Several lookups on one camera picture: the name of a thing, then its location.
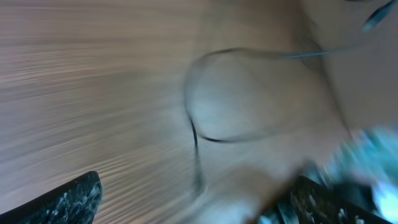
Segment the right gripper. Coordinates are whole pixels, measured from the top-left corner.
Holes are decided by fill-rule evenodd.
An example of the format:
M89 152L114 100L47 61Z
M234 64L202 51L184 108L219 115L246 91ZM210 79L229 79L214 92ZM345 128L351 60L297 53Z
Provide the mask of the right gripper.
M397 128L374 128L344 142L305 176L381 220L397 223Z

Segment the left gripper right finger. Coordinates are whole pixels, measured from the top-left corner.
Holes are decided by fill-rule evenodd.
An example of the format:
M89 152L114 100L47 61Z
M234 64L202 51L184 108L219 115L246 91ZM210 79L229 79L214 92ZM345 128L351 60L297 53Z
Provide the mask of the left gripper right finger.
M389 223L377 213L371 188L354 182L328 188L305 176L278 195L257 219L260 224Z

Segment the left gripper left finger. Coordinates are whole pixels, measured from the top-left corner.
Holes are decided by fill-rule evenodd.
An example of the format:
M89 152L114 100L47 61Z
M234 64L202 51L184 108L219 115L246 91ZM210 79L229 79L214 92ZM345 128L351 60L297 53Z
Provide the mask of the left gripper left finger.
M89 171L1 214L1 223L92 224L103 194L97 172Z

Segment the black cable long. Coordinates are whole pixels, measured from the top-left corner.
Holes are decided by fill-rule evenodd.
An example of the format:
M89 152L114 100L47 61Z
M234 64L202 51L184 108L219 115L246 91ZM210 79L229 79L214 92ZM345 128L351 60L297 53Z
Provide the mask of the black cable long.
M397 7L397 0L344 0L344 25L349 33L374 30Z

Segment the black cable short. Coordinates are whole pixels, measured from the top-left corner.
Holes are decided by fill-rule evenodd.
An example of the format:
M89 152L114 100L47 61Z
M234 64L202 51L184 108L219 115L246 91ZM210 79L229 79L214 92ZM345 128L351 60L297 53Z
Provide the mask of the black cable short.
M235 144L240 142L251 142L259 141L277 134L284 134L289 132L288 129L284 129L282 123L278 123L271 128L261 128L258 131L246 134L240 134L232 137L225 137L222 139L211 138L204 134L198 124L196 124L195 117L192 114L192 98L193 92L196 88L196 83L199 81L207 64L215 57L224 54L243 54L249 57L258 57L265 60L301 60L303 58L313 58L321 57L322 55L336 54L338 52L344 52L352 49L352 46L338 47L330 50L321 50L316 52L304 52L304 53L293 53L293 52L275 52L263 49L254 48L228 48L221 49L212 52L208 52L197 59L195 59L185 72L185 79L183 84L183 108L187 116L190 128L193 135L193 145L194 145L194 160L195 160L195 193L201 195L206 188L205 176L203 169L201 167L200 161L200 150L198 146L198 140L202 139L208 142L215 142L218 144Z

